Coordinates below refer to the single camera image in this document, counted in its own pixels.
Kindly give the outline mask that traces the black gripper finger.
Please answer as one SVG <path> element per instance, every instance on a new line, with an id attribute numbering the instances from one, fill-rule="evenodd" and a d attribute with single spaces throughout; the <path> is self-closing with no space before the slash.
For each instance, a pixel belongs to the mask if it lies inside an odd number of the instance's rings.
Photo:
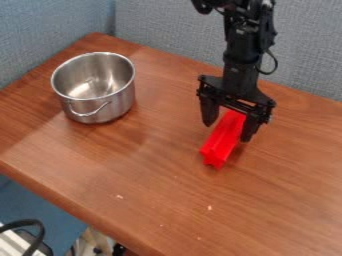
<path id="1" fill-rule="evenodd" d="M 218 119 L 219 116 L 219 105 L 215 100 L 200 96 L 200 113 L 203 124 L 210 127 Z"/>
<path id="2" fill-rule="evenodd" d="M 248 142 L 258 132 L 259 126 L 262 125 L 260 115 L 256 112 L 251 112 L 246 116 L 243 123 L 243 129 L 240 134 L 240 141 Z"/>

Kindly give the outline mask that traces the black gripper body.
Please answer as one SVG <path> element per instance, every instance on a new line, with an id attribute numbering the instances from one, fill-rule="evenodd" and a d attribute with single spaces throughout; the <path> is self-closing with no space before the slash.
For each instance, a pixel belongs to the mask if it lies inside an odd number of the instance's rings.
<path id="1" fill-rule="evenodd" d="M 200 75 L 196 96 L 215 100 L 216 104 L 247 116 L 256 112 L 262 124 L 270 121 L 275 101 L 258 88 L 259 69 L 255 64 L 226 63 L 223 76 Z"/>

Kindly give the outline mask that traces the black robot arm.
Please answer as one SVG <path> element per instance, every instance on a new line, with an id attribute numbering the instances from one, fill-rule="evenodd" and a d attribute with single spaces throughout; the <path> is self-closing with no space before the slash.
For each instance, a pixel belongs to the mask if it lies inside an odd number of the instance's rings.
<path id="1" fill-rule="evenodd" d="M 191 0 L 195 10 L 223 16 L 226 50 L 223 75 L 200 75 L 196 96 L 202 122 L 211 126 L 219 107 L 246 117 L 240 141 L 248 142 L 259 127 L 270 122 L 275 101 L 258 88 L 259 75 L 271 75 L 278 60 L 270 51 L 278 35 L 274 27 L 275 0 Z"/>

